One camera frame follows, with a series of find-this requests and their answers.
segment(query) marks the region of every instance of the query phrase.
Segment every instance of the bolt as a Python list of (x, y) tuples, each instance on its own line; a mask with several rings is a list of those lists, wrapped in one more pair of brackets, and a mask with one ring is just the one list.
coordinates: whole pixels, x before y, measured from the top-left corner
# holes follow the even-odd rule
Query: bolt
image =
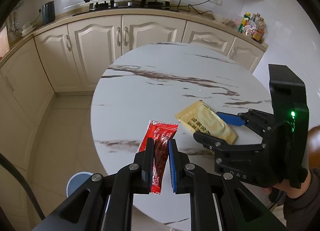
[(230, 180), (233, 178), (233, 175), (229, 172), (226, 172), (225, 174), (223, 174), (223, 178), (226, 180)]
[(93, 181), (99, 181), (100, 179), (102, 179), (101, 175), (100, 174), (94, 174), (91, 179)]
[(131, 170), (135, 170), (135, 169), (138, 169), (138, 168), (139, 168), (138, 164), (132, 163), (132, 164), (129, 165), (129, 169), (131, 169)]
[(188, 164), (185, 165), (185, 168), (188, 169), (188, 170), (193, 170), (193, 169), (195, 169), (195, 165), (192, 164), (192, 163), (188, 163)]

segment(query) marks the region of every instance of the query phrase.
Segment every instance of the wall socket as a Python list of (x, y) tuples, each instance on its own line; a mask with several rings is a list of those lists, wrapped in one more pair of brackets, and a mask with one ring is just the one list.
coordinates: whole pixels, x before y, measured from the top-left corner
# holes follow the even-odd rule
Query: wall socket
[(218, 6), (222, 6), (222, 0), (210, 0), (209, 2), (215, 4), (215, 5), (218, 5)]

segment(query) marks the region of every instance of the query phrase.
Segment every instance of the round table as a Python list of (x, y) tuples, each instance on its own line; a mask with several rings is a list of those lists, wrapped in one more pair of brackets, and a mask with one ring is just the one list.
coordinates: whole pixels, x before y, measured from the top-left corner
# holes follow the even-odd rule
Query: round table
[[(197, 143), (174, 116), (197, 100), (214, 111), (237, 114), (248, 108), (272, 113), (270, 94), (247, 70), (216, 51), (182, 43), (159, 43), (132, 50), (103, 74), (94, 92), (91, 129), (108, 174), (133, 162), (149, 120), (178, 124), (178, 150), (190, 162), (214, 173), (214, 156)], [(235, 144), (261, 143), (248, 128), (231, 126)], [(265, 204), (259, 187), (247, 187)], [(172, 192), (169, 160), (160, 195), (134, 195), (134, 206), (153, 219), (191, 230), (189, 194)]]

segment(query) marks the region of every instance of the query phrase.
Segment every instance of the yellow wrapper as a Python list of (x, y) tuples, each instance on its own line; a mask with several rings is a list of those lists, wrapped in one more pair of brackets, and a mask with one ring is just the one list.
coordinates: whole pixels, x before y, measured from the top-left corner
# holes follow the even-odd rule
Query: yellow wrapper
[(232, 144), (236, 133), (202, 100), (196, 101), (175, 117), (191, 132), (203, 132)]

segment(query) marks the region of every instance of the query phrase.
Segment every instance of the red snack packet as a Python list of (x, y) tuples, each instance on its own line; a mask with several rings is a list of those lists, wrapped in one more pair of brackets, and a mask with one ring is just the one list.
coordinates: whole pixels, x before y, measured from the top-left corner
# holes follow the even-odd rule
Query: red snack packet
[(168, 159), (168, 140), (173, 138), (177, 129), (177, 124), (150, 121), (146, 135), (139, 146), (138, 152), (141, 152), (146, 149), (148, 138), (153, 138), (155, 141), (151, 193), (159, 195), (161, 192), (162, 177)]

